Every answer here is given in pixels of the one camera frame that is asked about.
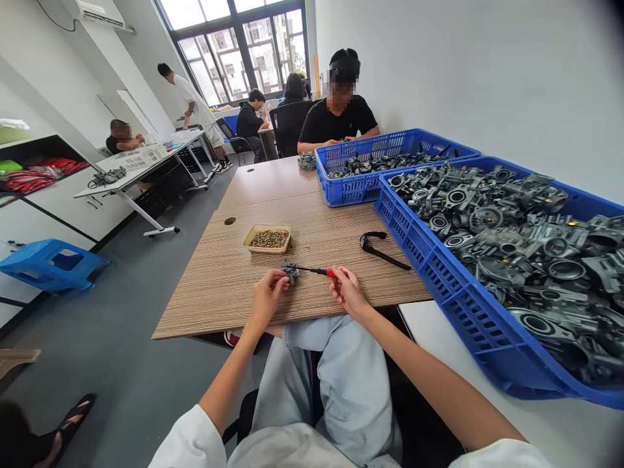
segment air conditioner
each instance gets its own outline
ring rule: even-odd
[[[70,15],[77,20],[89,20],[96,23],[134,33],[128,27],[121,13],[112,0],[62,0]]]

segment sandal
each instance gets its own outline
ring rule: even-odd
[[[80,406],[81,404],[87,401],[89,402],[88,404]],[[54,461],[52,461],[50,468],[54,468],[57,465],[60,458],[65,453],[65,450],[67,450],[67,447],[70,445],[70,442],[72,441],[73,437],[76,435],[76,432],[78,432],[78,429],[80,429],[80,426],[85,421],[87,415],[89,414],[89,411],[91,411],[91,408],[93,408],[93,405],[95,402],[96,402],[96,395],[94,393],[88,393],[85,396],[83,396],[80,399],[80,401],[76,403],[76,406],[70,409],[70,411],[65,415],[65,418],[63,418],[63,422],[60,423],[57,429],[55,430],[56,432],[60,432],[60,435],[62,438],[62,445]],[[82,417],[80,418],[80,421],[78,422],[69,421],[70,418],[74,416],[78,416],[78,415],[82,415]]]

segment blue crate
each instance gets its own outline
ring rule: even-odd
[[[515,178],[532,173],[494,157],[478,157],[465,164],[487,172],[503,164],[517,172]],[[572,377],[444,247],[387,182],[392,175],[414,171],[396,169],[382,175],[375,210],[483,373],[500,390],[523,400],[579,398],[624,410],[624,387],[599,389]],[[552,185],[569,195],[557,214],[583,221],[594,215],[624,215],[624,207],[611,201],[557,181]]]
[[[345,167],[345,162],[356,154],[360,161],[368,161],[381,156],[396,156],[403,153],[416,154],[418,143],[422,142],[423,149],[437,154],[448,145],[448,153],[453,159],[466,159],[479,156],[481,153],[475,149],[460,145],[441,136],[434,135],[422,129],[404,130],[386,135],[373,136],[353,142],[335,144],[317,148],[317,175],[323,192],[325,202],[330,207],[355,205],[357,203],[374,202],[379,198],[379,176],[395,169],[387,171],[371,172],[370,174],[354,175],[340,179],[331,179],[327,171],[333,168]],[[458,150],[458,157],[454,157],[453,150]]]

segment window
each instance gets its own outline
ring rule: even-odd
[[[209,105],[235,106],[253,88],[276,98],[289,73],[307,76],[304,0],[155,2]]]

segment blue plastic stool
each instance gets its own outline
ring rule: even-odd
[[[0,272],[49,293],[93,286],[89,275],[111,263],[57,239],[28,244],[0,262]]]

